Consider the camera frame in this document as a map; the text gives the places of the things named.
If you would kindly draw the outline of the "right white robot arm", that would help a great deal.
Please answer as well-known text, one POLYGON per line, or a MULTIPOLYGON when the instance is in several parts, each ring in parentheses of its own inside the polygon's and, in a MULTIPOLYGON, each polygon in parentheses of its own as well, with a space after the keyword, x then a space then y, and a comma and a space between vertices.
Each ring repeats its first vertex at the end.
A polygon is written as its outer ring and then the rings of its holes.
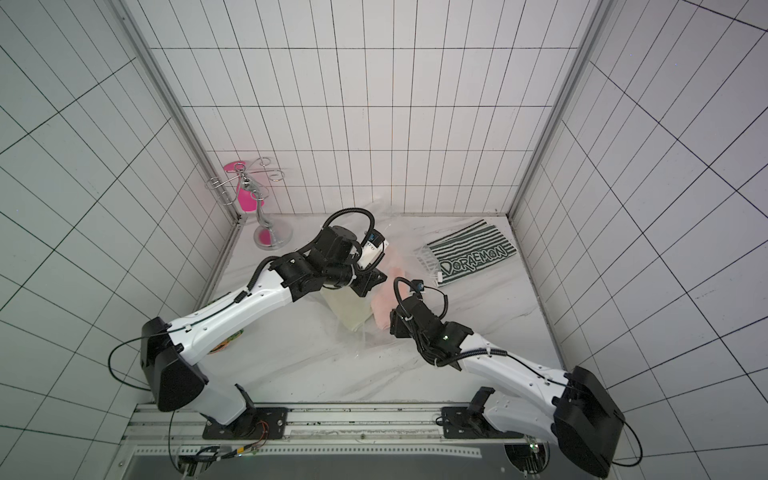
POLYGON ((457 322, 445 322, 413 294, 390 313, 390 333, 414 340, 428 364, 484 379, 465 406, 437 417, 448 439, 504 439, 510 462, 524 474, 542 472, 556 445, 576 467, 609 475, 625 417, 589 370, 549 368, 492 344, 457 322))

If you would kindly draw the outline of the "light green towel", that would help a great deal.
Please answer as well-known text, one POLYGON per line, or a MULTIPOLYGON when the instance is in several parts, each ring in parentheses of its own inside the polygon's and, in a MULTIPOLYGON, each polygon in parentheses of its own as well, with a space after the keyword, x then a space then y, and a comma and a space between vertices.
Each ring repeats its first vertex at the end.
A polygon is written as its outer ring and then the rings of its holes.
POLYGON ((372 315, 370 301, 359 297, 350 287, 323 288, 321 296, 330 310, 349 331, 357 331, 372 315))

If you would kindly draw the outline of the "clear plastic vacuum bag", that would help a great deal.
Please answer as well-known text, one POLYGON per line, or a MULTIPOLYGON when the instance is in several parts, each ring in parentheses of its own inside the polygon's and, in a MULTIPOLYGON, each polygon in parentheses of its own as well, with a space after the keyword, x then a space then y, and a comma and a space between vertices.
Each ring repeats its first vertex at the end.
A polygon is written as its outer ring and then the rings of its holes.
MULTIPOLYGON (((375 229, 375 217, 360 207, 343 208, 331 214, 320 232, 294 253, 262 260, 250 278, 247 289, 255 290, 265 270, 280 275, 281 285, 290 290, 293 300, 326 289, 346 287, 360 298, 384 283, 387 276, 378 269, 385 256, 385 237, 375 229)), ((434 314, 424 303, 430 287, 422 280, 397 276, 392 291, 396 305, 390 312, 390 334, 411 338, 421 357, 436 367, 447 366, 459 356, 459 344, 466 331, 443 321, 449 301, 434 314)))

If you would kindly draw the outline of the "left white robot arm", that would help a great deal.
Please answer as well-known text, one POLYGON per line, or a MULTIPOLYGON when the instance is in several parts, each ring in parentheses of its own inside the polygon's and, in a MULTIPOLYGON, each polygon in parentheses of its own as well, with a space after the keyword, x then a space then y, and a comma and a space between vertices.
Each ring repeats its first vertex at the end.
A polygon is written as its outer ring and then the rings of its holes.
POLYGON ((378 264, 388 243, 377 230, 363 240, 342 226, 325 226, 300 250, 271 256, 248 283, 187 316, 147 321, 140 366, 157 408, 189 407, 222 426, 249 408, 239 386, 216 380, 202 362, 216 347, 261 317, 323 288, 349 288, 360 298, 386 279, 378 264))

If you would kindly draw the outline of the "green striped Doraemon towel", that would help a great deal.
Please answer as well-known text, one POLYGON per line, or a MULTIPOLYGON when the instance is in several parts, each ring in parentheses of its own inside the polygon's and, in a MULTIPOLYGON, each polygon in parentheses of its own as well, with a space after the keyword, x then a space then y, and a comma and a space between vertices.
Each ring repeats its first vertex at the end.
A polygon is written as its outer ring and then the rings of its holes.
POLYGON ((517 249, 497 226, 478 220, 427 243, 415 254, 437 284, 446 285, 506 261, 517 249))

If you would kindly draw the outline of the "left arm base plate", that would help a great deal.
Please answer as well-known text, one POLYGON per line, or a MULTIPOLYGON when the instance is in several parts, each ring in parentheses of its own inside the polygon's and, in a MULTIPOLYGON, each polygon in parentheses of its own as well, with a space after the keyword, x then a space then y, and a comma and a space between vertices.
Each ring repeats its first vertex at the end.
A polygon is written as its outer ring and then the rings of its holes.
POLYGON ((285 407, 247 407, 229 425, 208 419, 202 438, 214 441, 279 440, 284 436, 288 413, 285 407))

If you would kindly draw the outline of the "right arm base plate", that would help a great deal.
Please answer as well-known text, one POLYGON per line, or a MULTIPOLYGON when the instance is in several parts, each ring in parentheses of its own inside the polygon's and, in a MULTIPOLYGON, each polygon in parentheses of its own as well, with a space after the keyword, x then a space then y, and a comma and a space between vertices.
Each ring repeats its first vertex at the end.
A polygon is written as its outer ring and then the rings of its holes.
POLYGON ((468 407, 443 407, 435 420, 443 430, 443 436, 454 440, 473 439, 522 439, 522 433, 500 431, 493 427, 485 417, 472 412, 468 407))

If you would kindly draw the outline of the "pink towel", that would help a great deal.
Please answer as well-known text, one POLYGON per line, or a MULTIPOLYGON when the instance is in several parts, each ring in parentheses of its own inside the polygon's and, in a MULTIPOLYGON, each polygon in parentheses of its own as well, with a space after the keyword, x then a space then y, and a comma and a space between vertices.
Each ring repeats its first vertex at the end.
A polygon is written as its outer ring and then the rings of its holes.
POLYGON ((373 289, 371 309, 380 330, 388 330, 390 327, 390 312, 397 307, 393 282, 396 277, 406 277, 405 267, 403 256, 393 246, 387 249, 384 259, 378 265, 378 269, 386 275, 386 280, 373 289))

